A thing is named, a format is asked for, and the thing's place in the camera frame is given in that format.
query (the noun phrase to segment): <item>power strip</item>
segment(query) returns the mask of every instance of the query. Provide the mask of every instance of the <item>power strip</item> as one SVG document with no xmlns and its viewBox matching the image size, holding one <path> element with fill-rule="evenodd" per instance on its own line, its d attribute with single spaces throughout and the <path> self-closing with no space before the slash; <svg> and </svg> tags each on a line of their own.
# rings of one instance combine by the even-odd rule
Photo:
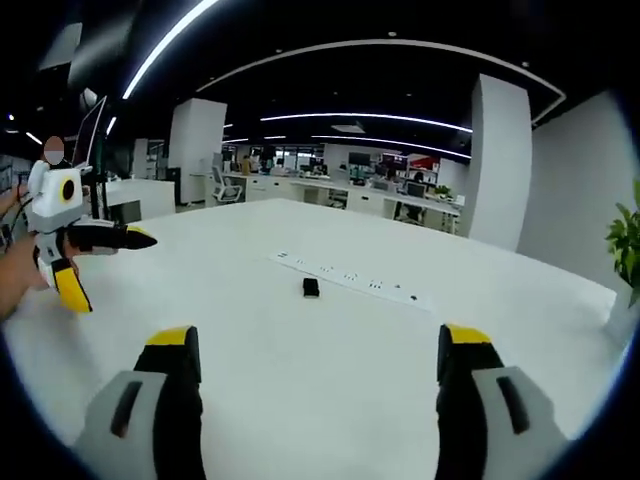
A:
<svg viewBox="0 0 640 480">
<path fill-rule="evenodd" d="M 322 278 L 328 282 L 434 313 L 433 303 L 428 295 L 419 293 L 416 289 L 407 288 L 400 283 L 383 282 L 367 275 L 345 272 L 328 265 L 313 264 L 288 252 L 278 252 L 269 258 L 281 265 Z"/>
</svg>

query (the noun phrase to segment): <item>black ceiling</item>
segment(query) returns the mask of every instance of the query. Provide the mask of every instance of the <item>black ceiling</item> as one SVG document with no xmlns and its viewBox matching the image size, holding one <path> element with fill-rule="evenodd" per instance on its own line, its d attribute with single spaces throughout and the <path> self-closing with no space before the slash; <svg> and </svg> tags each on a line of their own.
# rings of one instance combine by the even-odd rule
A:
<svg viewBox="0 0 640 480">
<path fill-rule="evenodd" d="M 5 64 L 15 69 L 0 99 L 12 127 L 39 137 L 70 135 L 81 118 L 75 93 L 66 91 L 68 65 L 36 75 L 33 67 L 62 25 L 83 16 L 84 2 L 48 2 L 49 17 L 29 16 L 35 2 L 23 2 L 11 35 L 20 54 Z M 549 88 L 509 68 L 460 53 L 400 45 L 327 49 L 268 62 L 198 92 L 212 78 L 292 50 L 354 40 L 437 42 L 490 55 L 531 73 L 567 94 L 551 115 L 607 88 L 615 80 L 625 29 L 620 12 L 602 5 L 593 11 L 563 2 L 370 2 L 364 0 L 220 0 L 165 50 L 126 102 L 119 101 L 137 67 L 171 26 L 197 1 L 119 0 L 137 9 L 127 48 L 90 86 L 110 95 L 109 115 L 118 122 L 110 141 L 168 138 L 175 105 L 197 96 L 228 104 L 227 138 L 286 135 L 302 143 L 310 135 L 344 135 L 331 129 L 337 119 L 260 122 L 264 116 L 315 112 L 367 112 L 467 125 L 470 97 L 479 73 L 527 88 L 535 117 L 558 98 Z M 92 2 L 96 17 L 99 2 Z M 44 8 L 40 3 L 37 8 Z M 618 22 L 609 25 L 608 20 Z M 390 37 L 389 32 L 396 32 Z M 455 130 L 380 119 L 359 120 L 367 137 L 384 138 L 468 153 Z M 23 135 L 0 137 L 2 149 L 38 150 Z"/>
</svg>

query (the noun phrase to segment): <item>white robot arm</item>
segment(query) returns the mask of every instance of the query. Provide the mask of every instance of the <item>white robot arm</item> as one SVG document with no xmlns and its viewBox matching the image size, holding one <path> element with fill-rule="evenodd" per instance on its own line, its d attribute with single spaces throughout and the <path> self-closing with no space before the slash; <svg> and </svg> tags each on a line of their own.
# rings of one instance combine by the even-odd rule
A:
<svg viewBox="0 0 640 480">
<path fill-rule="evenodd" d="M 59 163 L 61 158 L 54 156 L 56 160 Z M 33 198 L 29 231 L 36 233 L 34 260 L 49 286 L 59 292 L 62 303 L 75 312 L 86 313 L 92 308 L 65 256 L 65 236 L 73 247 L 92 254 L 112 254 L 119 248 L 139 249 L 157 243 L 138 227 L 85 216 L 78 169 L 52 170 L 50 163 L 38 160 L 28 186 Z"/>
</svg>

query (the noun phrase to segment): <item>computer monitor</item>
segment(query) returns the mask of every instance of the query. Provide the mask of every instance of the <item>computer monitor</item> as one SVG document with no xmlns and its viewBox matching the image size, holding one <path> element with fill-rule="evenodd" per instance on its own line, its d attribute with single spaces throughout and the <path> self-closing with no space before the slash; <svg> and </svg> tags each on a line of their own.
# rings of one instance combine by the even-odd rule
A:
<svg viewBox="0 0 640 480">
<path fill-rule="evenodd" d="M 427 186 L 424 183 L 407 182 L 407 195 L 410 197 L 424 198 Z"/>
<path fill-rule="evenodd" d="M 80 130 L 78 130 L 78 136 L 76 137 L 73 158 L 71 159 L 71 165 L 75 168 L 96 167 L 94 139 L 106 103 L 107 97 L 103 97 L 82 119 Z"/>
<path fill-rule="evenodd" d="M 390 190 L 391 184 L 385 180 L 372 180 L 371 181 L 371 188 L 374 188 L 376 190 L 384 190 L 385 192 L 388 192 Z"/>
<path fill-rule="evenodd" d="M 368 167 L 371 165 L 371 155 L 368 153 L 349 152 L 349 164 Z"/>
</svg>

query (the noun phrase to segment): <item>cable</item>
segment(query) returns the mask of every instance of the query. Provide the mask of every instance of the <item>cable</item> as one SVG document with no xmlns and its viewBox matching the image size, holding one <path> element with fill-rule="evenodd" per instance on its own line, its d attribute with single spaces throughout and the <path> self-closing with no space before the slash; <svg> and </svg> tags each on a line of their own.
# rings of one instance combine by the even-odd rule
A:
<svg viewBox="0 0 640 480">
<path fill-rule="evenodd" d="M 20 208 L 18 209 L 18 213 L 16 214 L 15 218 L 13 219 L 13 223 L 11 224 L 11 229 L 9 230 L 9 239 L 10 240 L 13 239 L 13 230 L 16 228 L 16 223 L 18 223 L 18 219 L 20 218 L 20 214 L 22 213 L 24 208 L 27 205 L 29 205 L 32 201 L 33 201 L 33 197 L 31 197 L 29 200 L 27 200 L 24 203 L 20 203 Z M 7 242 L 7 244 L 4 247 L 4 253 L 7 253 L 8 249 L 9 249 L 9 242 Z"/>
</svg>

